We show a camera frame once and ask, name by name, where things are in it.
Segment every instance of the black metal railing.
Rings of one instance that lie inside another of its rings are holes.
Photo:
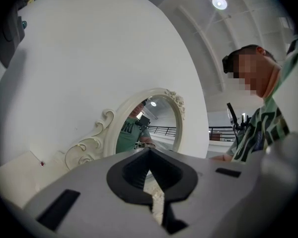
[[[231,126],[209,127],[209,137],[212,141],[235,141],[235,134]]]
[[[149,126],[148,130],[150,133],[169,137],[175,137],[177,133],[176,127]]]

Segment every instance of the reflected person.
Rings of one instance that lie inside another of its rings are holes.
[[[137,141],[146,143],[153,147],[155,146],[150,137],[149,130],[138,123],[139,120],[137,118],[137,115],[140,114],[145,105],[146,101],[142,101],[134,108],[134,110],[126,119],[118,136],[116,153],[133,150]]]
[[[211,159],[245,163],[253,152],[266,150],[273,142],[287,136],[289,129],[273,94],[297,64],[298,36],[290,45],[283,68],[270,52],[258,45],[243,47],[223,59],[224,72],[243,79],[245,85],[264,100],[264,105],[255,111],[249,126],[238,132],[226,154]]]

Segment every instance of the gray device body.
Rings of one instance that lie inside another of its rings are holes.
[[[115,163],[140,152],[137,149],[79,166],[35,195],[24,211],[13,206],[12,211],[36,236],[44,233],[69,238],[168,237],[170,234],[154,220],[148,206],[124,202],[106,181]],[[266,152],[252,153],[246,164],[160,152],[189,165],[198,174],[190,196],[171,204],[176,218],[188,225],[173,237],[254,237],[282,211],[298,188],[296,134],[275,142]],[[218,168],[240,175],[218,173]],[[34,219],[66,189],[78,191],[80,196],[55,232],[51,232]]]

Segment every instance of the white ornate mirror frame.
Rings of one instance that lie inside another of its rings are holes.
[[[174,111],[177,130],[172,150],[179,151],[185,115],[183,98],[168,89],[154,88],[133,95],[120,105],[116,112],[105,109],[104,119],[98,120],[93,131],[74,143],[67,151],[65,163],[68,169],[71,170],[85,162],[114,155],[117,139],[125,120],[139,103],[153,96],[164,98]]]

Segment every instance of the ceiling light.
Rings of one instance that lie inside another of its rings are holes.
[[[227,7],[227,2],[225,0],[212,0],[212,4],[215,8],[220,10],[225,10]]]

